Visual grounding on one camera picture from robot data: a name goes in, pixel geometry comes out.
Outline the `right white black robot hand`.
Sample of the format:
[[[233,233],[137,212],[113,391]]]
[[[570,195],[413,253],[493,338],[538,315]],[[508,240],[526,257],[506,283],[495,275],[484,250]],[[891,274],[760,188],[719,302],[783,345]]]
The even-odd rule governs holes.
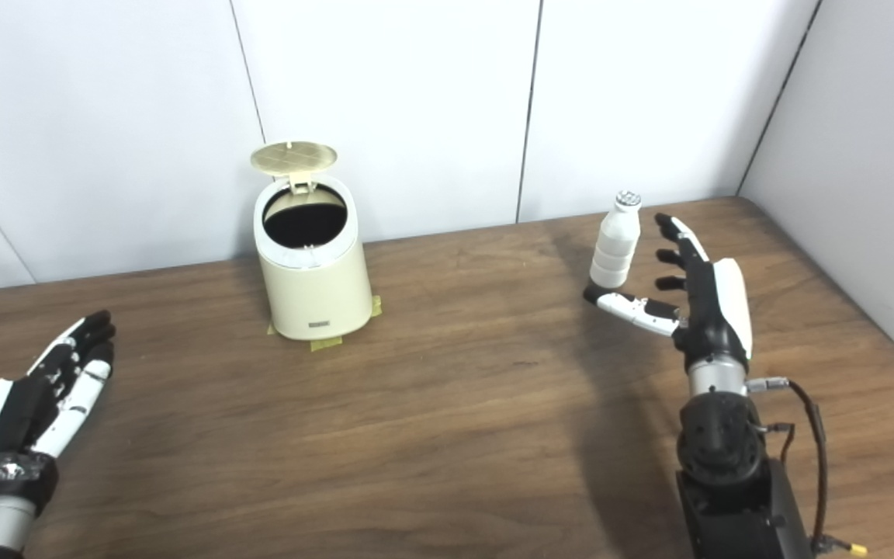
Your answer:
[[[657,250],[664,264],[674,264],[681,276],[662,276],[658,290],[683,290],[688,297],[688,315],[667,302],[631,296],[589,284],[583,298],[646,332],[673,339],[684,354],[685,366],[720,356],[747,366],[754,347],[746,283],[742,269],[732,258],[712,261],[698,236],[674,216],[657,213],[661,236],[675,243],[674,250]]]

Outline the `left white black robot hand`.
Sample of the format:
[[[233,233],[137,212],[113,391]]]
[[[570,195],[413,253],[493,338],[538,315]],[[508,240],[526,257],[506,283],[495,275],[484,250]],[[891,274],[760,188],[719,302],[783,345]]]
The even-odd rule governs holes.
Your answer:
[[[79,318],[47,344],[26,374],[0,378],[0,498],[21,498],[36,516],[60,480],[59,457],[113,377],[113,316]]]

